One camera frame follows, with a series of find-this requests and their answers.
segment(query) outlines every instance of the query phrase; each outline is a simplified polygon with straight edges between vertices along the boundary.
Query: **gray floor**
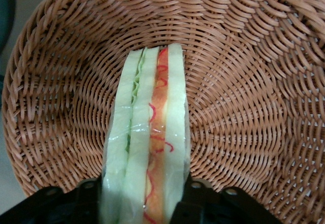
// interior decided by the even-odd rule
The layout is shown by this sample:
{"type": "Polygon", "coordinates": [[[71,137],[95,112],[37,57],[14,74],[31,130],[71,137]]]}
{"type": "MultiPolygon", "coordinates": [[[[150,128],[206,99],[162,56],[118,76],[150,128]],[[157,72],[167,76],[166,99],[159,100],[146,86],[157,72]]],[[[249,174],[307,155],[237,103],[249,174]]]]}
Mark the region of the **gray floor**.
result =
{"type": "MultiPolygon", "coordinates": [[[[42,0],[17,0],[15,23],[0,60],[0,74],[4,75],[11,50],[25,22],[42,0]]],[[[0,214],[23,200],[24,194],[14,177],[5,150],[3,125],[0,120],[0,214]]]]}

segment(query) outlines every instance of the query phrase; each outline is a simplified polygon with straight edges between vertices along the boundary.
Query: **plastic wrap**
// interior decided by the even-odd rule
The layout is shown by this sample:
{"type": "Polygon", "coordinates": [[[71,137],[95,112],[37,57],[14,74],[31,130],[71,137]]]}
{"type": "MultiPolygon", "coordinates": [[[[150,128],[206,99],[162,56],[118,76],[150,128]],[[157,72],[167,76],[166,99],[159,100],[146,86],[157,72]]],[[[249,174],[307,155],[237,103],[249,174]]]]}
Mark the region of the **plastic wrap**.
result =
{"type": "Polygon", "coordinates": [[[189,174],[182,49],[127,57],[105,142],[101,223],[168,223],[189,174]]]}

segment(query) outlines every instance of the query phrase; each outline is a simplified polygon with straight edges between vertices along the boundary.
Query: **metal rivet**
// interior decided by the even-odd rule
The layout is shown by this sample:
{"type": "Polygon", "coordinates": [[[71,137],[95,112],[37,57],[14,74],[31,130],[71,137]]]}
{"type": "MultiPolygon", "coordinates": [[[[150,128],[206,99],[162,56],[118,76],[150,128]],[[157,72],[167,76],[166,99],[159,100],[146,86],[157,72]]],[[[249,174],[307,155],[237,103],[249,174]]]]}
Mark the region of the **metal rivet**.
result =
{"type": "Polygon", "coordinates": [[[192,188],[201,188],[201,184],[200,184],[199,182],[193,182],[193,183],[191,184],[191,187],[192,187],[192,188]]]}
{"type": "Polygon", "coordinates": [[[56,189],[56,188],[53,188],[53,189],[51,189],[51,190],[48,190],[48,191],[46,192],[46,195],[47,195],[47,196],[50,196],[50,195],[56,194],[56,192],[57,192],[57,189],[56,189]]]}
{"type": "Polygon", "coordinates": [[[88,182],[83,185],[84,188],[92,188],[94,186],[93,182],[88,182]]]}
{"type": "Polygon", "coordinates": [[[232,188],[228,188],[225,192],[229,195],[237,195],[237,191],[232,188]]]}

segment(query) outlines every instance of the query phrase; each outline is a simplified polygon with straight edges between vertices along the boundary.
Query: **woven basket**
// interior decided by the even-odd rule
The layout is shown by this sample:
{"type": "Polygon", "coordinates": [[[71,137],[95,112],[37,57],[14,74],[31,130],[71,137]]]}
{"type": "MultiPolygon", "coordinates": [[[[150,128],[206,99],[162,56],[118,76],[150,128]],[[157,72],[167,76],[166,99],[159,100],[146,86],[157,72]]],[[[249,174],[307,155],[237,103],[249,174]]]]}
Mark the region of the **woven basket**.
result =
{"type": "Polygon", "coordinates": [[[44,0],[3,92],[24,192],[99,176],[126,55],[172,42],[185,54],[192,176],[243,188],[284,223],[324,223],[324,0],[44,0]]]}

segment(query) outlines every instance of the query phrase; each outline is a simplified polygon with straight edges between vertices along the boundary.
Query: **basket weave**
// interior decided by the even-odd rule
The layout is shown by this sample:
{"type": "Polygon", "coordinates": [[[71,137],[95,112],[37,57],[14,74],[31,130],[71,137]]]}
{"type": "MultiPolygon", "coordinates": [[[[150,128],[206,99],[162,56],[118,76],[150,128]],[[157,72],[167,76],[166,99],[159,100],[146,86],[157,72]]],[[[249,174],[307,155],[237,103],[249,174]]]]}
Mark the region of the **basket weave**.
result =
{"type": "Polygon", "coordinates": [[[324,0],[44,0],[3,92],[24,192],[97,177],[126,55],[183,44],[191,172],[284,223],[325,222],[324,0]]]}

